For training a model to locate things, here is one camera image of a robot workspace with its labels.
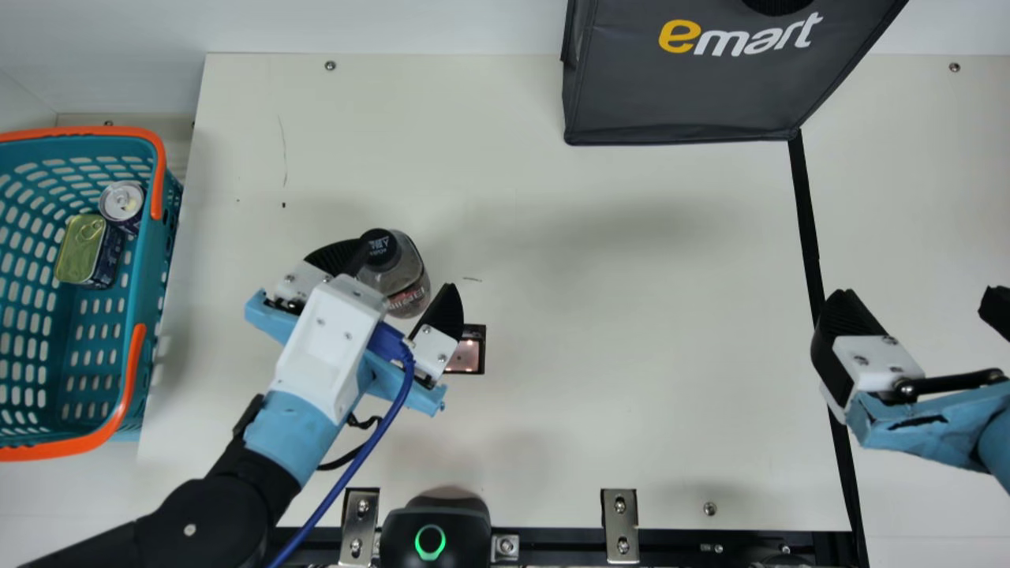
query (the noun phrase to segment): emart logo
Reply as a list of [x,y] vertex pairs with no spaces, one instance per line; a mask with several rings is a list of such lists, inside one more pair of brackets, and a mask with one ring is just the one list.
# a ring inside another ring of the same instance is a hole
[[796,48],[803,50],[810,46],[810,31],[814,25],[824,21],[819,13],[814,12],[805,20],[800,20],[786,27],[770,27],[751,35],[746,31],[722,31],[711,29],[702,32],[697,22],[691,20],[671,20],[660,31],[660,48],[671,54],[687,54],[693,52],[696,56],[712,55],[722,57],[732,43],[730,55],[734,58],[740,55],[755,56],[769,50],[783,50],[795,35]]

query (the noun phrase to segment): plastic bottle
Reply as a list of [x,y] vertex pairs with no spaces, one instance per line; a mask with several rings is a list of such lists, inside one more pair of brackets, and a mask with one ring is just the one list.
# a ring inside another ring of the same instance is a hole
[[399,230],[385,228],[373,228],[362,240],[368,243],[369,259],[358,280],[389,298],[390,315],[420,315],[431,299],[431,281],[414,242]]

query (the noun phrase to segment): bolt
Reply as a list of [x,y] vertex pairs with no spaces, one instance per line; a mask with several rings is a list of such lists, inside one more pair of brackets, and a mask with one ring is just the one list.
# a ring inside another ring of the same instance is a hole
[[515,543],[513,543],[511,539],[502,539],[498,541],[498,552],[506,556],[511,556],[514,551]]

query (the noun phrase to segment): bottle cap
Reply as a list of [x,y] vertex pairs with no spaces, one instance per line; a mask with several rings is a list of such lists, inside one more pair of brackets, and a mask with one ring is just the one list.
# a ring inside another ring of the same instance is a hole
[[400,246],[396,235],[385,228],[373,228],[362,234],[362,241],[368,243],[368,266],[373,270],[383,272],[393,268],[400,261]]

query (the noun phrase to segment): teal plastic basket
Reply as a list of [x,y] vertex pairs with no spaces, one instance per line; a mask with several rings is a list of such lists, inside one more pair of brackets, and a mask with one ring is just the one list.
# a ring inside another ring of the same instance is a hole
[[[67,220],[111,182],[146,192],[105,290],[54,277]],[[90,451],[139,431],[183,187],[147,130],[0,134],[0,461]]]

